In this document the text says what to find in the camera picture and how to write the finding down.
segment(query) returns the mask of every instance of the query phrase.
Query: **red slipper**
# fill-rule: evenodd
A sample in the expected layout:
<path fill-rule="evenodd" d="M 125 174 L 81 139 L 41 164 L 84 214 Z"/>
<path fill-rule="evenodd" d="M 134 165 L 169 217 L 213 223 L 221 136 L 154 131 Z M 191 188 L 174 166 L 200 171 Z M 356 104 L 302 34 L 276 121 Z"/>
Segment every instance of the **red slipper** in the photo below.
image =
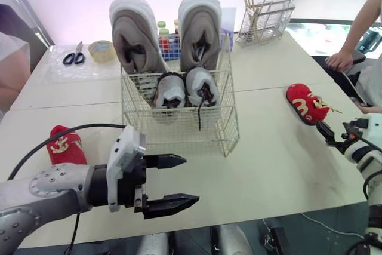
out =
<path fill-rule="evenodd" d="M 56 125 L 50 132 L 50 136 L 54 136 L 61 131 L 69 128 L 62 125 Z M 71 162 L 73 164 L 87 164 L 86 157 L 81 148 L 81 138 L 76 132 L 71 132 L 58 140 L 51 141 L 47 144 L 48 153 L 52 165 Z"/>
<path fill-rule="evenodd" d="M 286 91 L 286 98 L 307 125 L 323 121 L 331 109 L 304 84 L 290 85 Z"/>

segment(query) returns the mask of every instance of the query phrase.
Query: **robotic arm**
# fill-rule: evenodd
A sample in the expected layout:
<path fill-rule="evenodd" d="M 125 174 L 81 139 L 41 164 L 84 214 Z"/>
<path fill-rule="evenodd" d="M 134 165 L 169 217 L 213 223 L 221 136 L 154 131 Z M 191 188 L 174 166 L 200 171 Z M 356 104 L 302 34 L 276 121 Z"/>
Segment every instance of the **robotic arm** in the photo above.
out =
<path fill-rule="evenodd" d="M 169 216 L 199 200 L 186 194 L 149 201 L 147 168 L 171 168 L 186 162 L 176 155 L 146 155 L 145 136 L 127 126 L 116 140 L 108 165 L 59 164 L 28 178 L 0 183 L 0 255 L 16 251 L 40 226 L 93 206 L 134 207 L 145 219 Z"/>
<path fill-rule="evenodd" d="M 364 191 L 370 208 L 368 227 L 365 239 L 350 248 L 347 254 L 352 250 L 355 255 L 382 254 L 382 153 L 378 150 L 382 148 L 382 114 L 368 114 L 343 125 L 346 130 L 341 135 L 343 142 L 335 141 L 334 132 L 326 123 L 318 122 L 316 127 L 327 145 L 336 147 L 347 160 L 355 163 L 365 179 Z"/>

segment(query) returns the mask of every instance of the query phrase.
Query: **white wire basket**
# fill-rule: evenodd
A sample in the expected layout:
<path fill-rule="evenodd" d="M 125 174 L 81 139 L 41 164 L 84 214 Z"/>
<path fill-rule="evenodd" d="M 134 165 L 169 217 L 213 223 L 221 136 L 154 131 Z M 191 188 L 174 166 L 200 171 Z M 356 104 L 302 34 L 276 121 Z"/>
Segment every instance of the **white wire basket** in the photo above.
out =
<path fill-rule="evenodd" d="M 180 70 L 179 60 L 167 63 L 174 72 Z M 228 36 L 219 55 L 217 70 L 210 72 L 219 90 L 220 105 L 201 107 L 198 113 L 198 107 L 190 104 L 181 109 L 153 109 L 151 103 L 162 74 L 127 75 L 121 68 L 123 122 L 146 135 L 147 154 L 222 153 L 228 156 L 235 148 L 239 127 Z"/>
<path fill-rule="evenodd" d="M 290 0 L 269 1 L 246 7 L 236 42 L 241 45 L 260 45 L 281 38 L 294 8 Z"/>

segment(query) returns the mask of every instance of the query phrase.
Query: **black cable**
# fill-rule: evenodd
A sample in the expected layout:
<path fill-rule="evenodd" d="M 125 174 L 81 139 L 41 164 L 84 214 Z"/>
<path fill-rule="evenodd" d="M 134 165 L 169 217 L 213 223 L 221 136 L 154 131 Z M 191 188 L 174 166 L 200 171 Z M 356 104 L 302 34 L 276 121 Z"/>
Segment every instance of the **black cable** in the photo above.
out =
<path fill-rule="evenodd" d="M 62 132 L 60 132 L 58 134 L 55 134 L 54 136 L 50 137 L 47 140 L 44 140 L 42 143 L 40 143 L 34 149 L 32 149 L 30 152 L 28 152 L 27 155 L 24 156 L 23 159 L 15 166 L 15 168 L 11 172 L 10 176 L 8 177 L 8 180 L 12 180 L 16 176 L 18 171 L 21 169 L 21 167 L 25 164 L 25 162 L 27 162 L 27 160 L 32 155 L 34 155 L 38 150 L 40 150 L 42 147 L 44 147 L 47 143 L 49 143 L 49 142 L 51 142 L 53 140 L 57 140 L 60 137 L 65 136 L 66 134 L 69 134 L 69 133 L 71 133 L 73 131 L 81 130 L 83 128 L 93 128 L 93 127 L 125 128 L 126 126 L 125 125 L 118 125 L 118 124 L 86 124 L 86 125 L 79 125 L 77 127 L 70 128 L 70 129 L 68 129 L 66 131 L 62 131 Z M 72 254 L 72 250 L 73 250 L 73 246 L 74 246 L 74 240 L 76 239 L 76 235 L 77 235 L 79 215 L 80 215 L 80 213 L 77 213 L 76 223 L 74 225 L 74 231 L 73 231 L 73 235 L 72 235 L 72 242 L 70 243 L 68 248 L 65 249 L 64 255 L 71 255 Z"/>
<path fill-rule="evenodd" d="M 374 149 L 376 149 L 377 151 L 381 152 L 382 153 L 382 149 L 377 146 L 376 144 L 368 141 L 367 139 L 364 139 L 359 133 L 355 132 L 352 128 L 345 128 L 346 131 L 352 135 L 354 135 L 357 139 L 359 139 L 360 141 L 364 142 L 364 143 L 367 143 L 368 145 L 372 146 Z"/>
<path fill-rule="evenodd" d="M 125 128 L 126 126 L 125 125 L 117 125 L 117 124 L 86 124 L 86 125 L 79 125 L 77 127 L 70 128 L 70 129 L 68 129 L 66 131 L 62 131 L 62 132 L 60 132 L 58 134 L 55 134 L 54 136 L 52 136 L 49 139 L 43 141 L 42 143 L 37 145 L 34 149 L 32 149 L 30 152 L 28 152 L 28 154 L 26 156 L 24 156 L 23 159 L 15 166 L 15 168 L 11 172 L 10 176 L 8 177 L 8 180 L 12 180 L 16 176 L 17 172 L 21 169 L 21 167 L 25 164 L 25 162 L 32 155 L 34 155 L 38 150 L 40 150 L 40 148 L 44 147 L 47 143 L 49 143 L 49 142 L 51 142 L 53 140 L 57 140 L 58 138 L 66 135 L 66 134 L 69 134 L 69 133 L 71 133 L 73 131 L 81 130 L 83 128 L 93 128 L 93 127 Z"/>
<path fill-rule="evenodd" d="M 74 225 L 74 231 L 73 231 L 73 235 L 72 235 L 72 242 L 70 242 L 70 245 L 68 246 L 67 249 L 65 249 L 64 251 L 64 255 L 71 255 L 72 254 L 72 250 L 73 250 L 73 246 L 74 246 L 74 240 L 76 239 L 76 235 L 77 235 L 77 228 L 78 228 L 78 222 L 79 222 L 79 215 L 80 213 L 77 213 L 77 217 L 76 217 L 76 223 Z"/>
<path fill-rule="evenodd" d="M 370 174 L 370 175 L 365 179 L 365 182 L 363 183 L 363 195 L 366 197 L 366 200 L 369 200 L 369 196 L 368 196 L 368 193 L 367 193 L 367 187 L 368 187 L 368 185 L 369 185 L 370 180 L 372 180 L 372 179 L 375 178 L 376 176 L 379 176 L 380 174 L 382 174 L 382 170 Z"/>
<path fill-rule="evenodd" d="M 356 243 L 354 243 L 352 246 L 350 246 L 346 252 L 345 252 L 345 255 L 350 255 L 350 253 L 355 250 L 355 248 L 357 248 L 358 245 L 361 245 L 361 244 L 364 244 L 365 243 L 365 240 L 361 240 L 361 241 L 358 241 Z"/>

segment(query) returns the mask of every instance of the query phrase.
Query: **white table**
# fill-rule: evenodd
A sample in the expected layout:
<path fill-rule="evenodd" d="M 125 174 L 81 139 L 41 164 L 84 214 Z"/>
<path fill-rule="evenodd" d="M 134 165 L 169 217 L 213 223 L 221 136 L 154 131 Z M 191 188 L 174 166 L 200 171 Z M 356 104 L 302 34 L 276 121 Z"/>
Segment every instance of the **white table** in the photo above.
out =
<path fill-rule="evenodd" d="M 361 115 L 334 83 L 310 85 L 324 102 L 343 114 L 330 112 L 326 122 L 337 137 L 342 122 Z M 200 201 L 175 216 L 143 220 L 132 208 L 109 213 L 93 208 L 81 215 L 76 242 L 123 238 L 155 232 L 197 228 L 303 211 L 338 207 L 364 201 L 363 180 L 355 164 L 325 145 L 315 127 L 301 122 L 285 100 L 286 88 L 236 93 L 241 139 L 227 159 L 221 155 L 185 155 L 188 163 L 170 170 L 150 170 L 147 194 L 199 195 Z M 90 122 L 120 122 L 121 104 L 83 105 L 51 109 L 13 110 L 0 125 L 5 180 L 22 156 L 49 135 L 56 124 L 75 126 Z M 119 130 L 92 128 L 79 134 L 90 164 L 107 162 Z M 17 142 L 17 149 L 11 142 Z M 49 166 L 41 150 L 17 177 L 31 176 Z M 74 216 L 49 223 L 31 234 L 22 247 L 67 244 Z"/>
<path fill-rule="evenodd" d="M 231 58 L 235 91 L 334 82 L 288 32 L 266 45 L 235 44 Z"/>
<path fill-rule="evenodd" d="M 79 67 L 74 64 L 65 67 L 61 63 L 74 49 L 75 45 L 50 48 L 11 110 L 120 102 L 118 61 L 96 63 L 84 45 L 82 51 L 87 58 L 84 67 L 89 68 L 89 74 L 98 72 L 98 76 L 75 75 Z M 287 87 L 296 82 L 307 85 L 334 82 L 287 32 L 281 40 L 267 45 L 241 48 L 235 44 L 231 57 L 235 91 Z M 76 79 L 69 79 L 67 72 Z"/>
<path fill-rule="evenodd" d="M 41 58 L 11 110 L 92 105 L 121 101 L 120 67 L 117 59 L 97 63 L 84 45 L 83 64 L 65 66 L 62 60 L 75 45 L 52 46 Z"/>

